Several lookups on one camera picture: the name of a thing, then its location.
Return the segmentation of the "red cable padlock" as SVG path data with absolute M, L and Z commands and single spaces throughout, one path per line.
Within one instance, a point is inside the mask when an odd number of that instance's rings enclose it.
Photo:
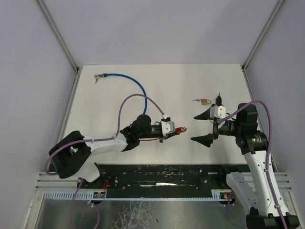
M 182 132 L 182 127 L 178 127 L 175 129 L 175 132 L 179 134 L 183 133 Z M 163 137 L 164 135 L 161 133 L 161 129 L 157 128 L 156 126 L 152 128 L 152 131 L 149 134 L 141 134 L 139 135 L 139 139 L 141 141 L 153 141 L 153 140 L 158 140 L 160 137 Z

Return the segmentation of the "black padlock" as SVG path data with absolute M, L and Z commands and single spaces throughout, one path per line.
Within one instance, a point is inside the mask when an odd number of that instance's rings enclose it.
M 218 94 L 218 96 L 215 99 L 215 106 L 222 106 L 222 98 L 220 96 L 220 93 Z

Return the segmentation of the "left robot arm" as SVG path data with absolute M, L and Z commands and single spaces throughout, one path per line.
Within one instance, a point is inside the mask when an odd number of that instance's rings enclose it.
M 151 118 L 142 114 L 117 135 L 105 138 L 89 138 L 80 131 L 73 131 L 49 151 L 49 161 L 55 167 L 55 175 L 61 179 L 76 176 L 93 182 L 101 176 L 99 166 L 91 162 L 93 156 L 110 152 L 130 151 L 140 145 L 141 140 L 159 139 L 160 142 L 179 135 L 174 122 L 169 118 L 151 124 Z

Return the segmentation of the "small brass padlock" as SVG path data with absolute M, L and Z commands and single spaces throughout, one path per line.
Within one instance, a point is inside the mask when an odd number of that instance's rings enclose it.
M 202 104 L 202 105 L 208 105 L 208 104 L 211 104 L 211 103 L 212 103 L 212 101 L 209 100 L 209 99 L 201 99 L 200 101 L 201 101 L 201 104 Z

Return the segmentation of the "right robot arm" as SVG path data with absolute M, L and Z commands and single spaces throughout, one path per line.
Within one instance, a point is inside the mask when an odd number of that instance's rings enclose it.
M 219 135 L 234 136 L 250 169 L 254 188 L 251 188 L 241 172 L 226 171 L 226 183 L 240 200 L 246 212 L 249 229 L 296 229 L 298 216 L 289 212 L 280 193 L 271 162 L 271 135 L 258 130 L 257 100 L 238 105 L 237 111 L 226 115 L 225 107 L 214 103 L 195 120 L 210 120 L 210 134 L 192 137 L 191 140 L 210 147 Z

